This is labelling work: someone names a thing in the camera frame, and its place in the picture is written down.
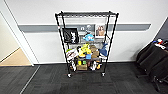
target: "white wall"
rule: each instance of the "white wall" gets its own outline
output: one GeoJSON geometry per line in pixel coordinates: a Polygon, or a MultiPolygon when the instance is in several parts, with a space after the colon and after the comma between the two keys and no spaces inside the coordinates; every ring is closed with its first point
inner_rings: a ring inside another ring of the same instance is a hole
{"type": "Polygon", "coordinates": [[[25,35],[40,64],[65,63],[58,32],[26,33],[25,35]]]}
{"type": "Polygon", "coordinates": [[[120,14],[118,23],[151,23],[150,28],[143,32],[116,32],[110,61],[135,60],[137,52],[153,40],[168,16],[168,0],[6,0],[6,2],[19,25],[55,25],[54,14],[60,11],[109,10],[120,14]]]}
{"type": "Polygon", "coordinates": [[[11,29],[0,12],[0,61],[19,48],[11,29]]]}
{"type": "Polygon", "coordinates": [[[17,27],[17,23],[11,15],[10,10],[8,9],[8,6],[5,4],[4,0],[0,0],[0,11],[6,19],[9,26],[11,27],[12,31],[14,32],[12,34],[15,35],[16,42],[18,43],[19,47],[21,47],[29,61],[32,63],[32,65],[33,63],[38,63],[28,43],[26,42],[22,32],[17,27]]]}

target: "black bag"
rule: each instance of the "black bag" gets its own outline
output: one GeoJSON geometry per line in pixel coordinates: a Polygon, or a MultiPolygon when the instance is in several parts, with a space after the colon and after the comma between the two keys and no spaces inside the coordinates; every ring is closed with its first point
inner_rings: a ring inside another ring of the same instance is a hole
{"type": "Polygon", "coordinates": [[[147,56],[146,56],[146,55],[147,55],[147,54],[146,54],[146,51],[147,51],[151,46],[152,46],[152,42],[150,42],[146,47],[144,47],[144,48],[138,53],[137,58],[136,58],[137,63],[142,62],[142,60],[147,57],[147,56]]]}
{"type": "Polygon", "coordinates": [[[62,28],[63,30],[63,37],[65,43],[78,43],[78,31],[77,28],[62,28]]]}
{"type": "Polygon", "coordinates": [[[154,79],[162,80],[168,76],[168,56],[160,61],[156,66],[152,68],[150,73],[150,80],[153,82],[154,79]]]}

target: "shelf post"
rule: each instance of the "shelf post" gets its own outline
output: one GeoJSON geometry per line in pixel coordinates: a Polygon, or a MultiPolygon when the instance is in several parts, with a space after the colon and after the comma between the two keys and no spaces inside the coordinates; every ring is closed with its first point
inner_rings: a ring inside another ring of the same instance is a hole
{"type": "Polygon", "coordinates": [[[62,42],[62,48],[63,48],[63,51],[64,51],[65,60],[66,60],[66,63],[67,63],[68,75],[70,75],[70,68],[69,68],[69,65],[68,65],[68,60],[66,58],[66,52],[65,52],[64,42],[63,42],[63,39],[62,39],[61,28],[60,28],[60,25],[59,25],[58,15],[57,14],[55,14],[55,18],[56,18],[56,21],[57,21],[58,31],[59,31],[61,42],[62,42]]]}
{"type": "Polygon", "coordinates": [[[108,15],[108,19],[107,19],[107,24],[106,24],[106,33],[105,33],[104,43],[105,43],[105,41],[106,41],[106,37],[107,37],[107,30],[108,30],[109,20],[110,20],[110,14],[108,15]]]}
{"type": "Polygon", "coordinates": [[[64,20],[64,13],[61,11],[61,16],[62,16],[62,22],[63,22],[63,26],[65,28],[65,20],[64,20]]]}
{"type": "Polygon", "coordinates": [[[112,40],[113,40],[113,36],[114,36],[114,31],[115,31],[115,28],[116,28],[116,25],[117,25],[118,15],[119,15],[119,13],[116,14],[116,19],[115,19],[115,23],[114,23],[114,27],[113,27],[111,39],[110,39],[110,45],[109,45],[109,49],[108,49],[108,53],[107,53],[107,59],[106,59],[106,62],[105,62],[105,66],[104,66],[104,71],[103,71],[103,73],[105,73],[105,70],[106,70],[107,61],[108,61],[109,53],[110,53],[110,48],[111,48],[112,40]]]}

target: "blue object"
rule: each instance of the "blue object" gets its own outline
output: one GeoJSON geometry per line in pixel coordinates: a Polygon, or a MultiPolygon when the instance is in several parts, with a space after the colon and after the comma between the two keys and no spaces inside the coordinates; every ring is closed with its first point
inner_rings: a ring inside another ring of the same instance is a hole
{"type": "Polygon", "coordinates": [[[87,54],[86,59],[91,59],[91,54],[87,54]]]}
{"type": "Polygon", "coordinates": [[[107,43],[103,43],[102,49],[99,49],[99,52],[104,56],[107,56],[106,45],[107,45],[107,43]]]}
{"type": "Polygon", "coordinates": [[[86,41],[94,41],[93,37],[94,36],[92,34],[87,34],[83,39],[86,41]]]}
{"type": "Polygon", "coordinates": [[[152,41],[153,43],[156,43],[157,41],[152,41]]]}

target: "dark object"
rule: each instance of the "dark object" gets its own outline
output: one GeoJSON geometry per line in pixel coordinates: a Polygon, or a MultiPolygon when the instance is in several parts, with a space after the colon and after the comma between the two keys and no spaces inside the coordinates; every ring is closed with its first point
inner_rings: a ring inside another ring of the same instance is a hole
{"type": "Polygon", "coordinates": [[[150,78],[150,81],[155,83],[157,91],[160,91],[158,82],[164,81],[168,76],[167,61],[168,52],[153,43],[149,43],[137,55],[136,64],[150,78]]]}
{"type": "Polygon", "coordinates": [[[63,30],[63,37],[65,43],[78,43],[78,31],[77,28],[62,28],[63,30]]]}
{"type": "Polygon", "coordinates": [[[168,47],[168,40],[165,40],[162,45],[168,47]]]}

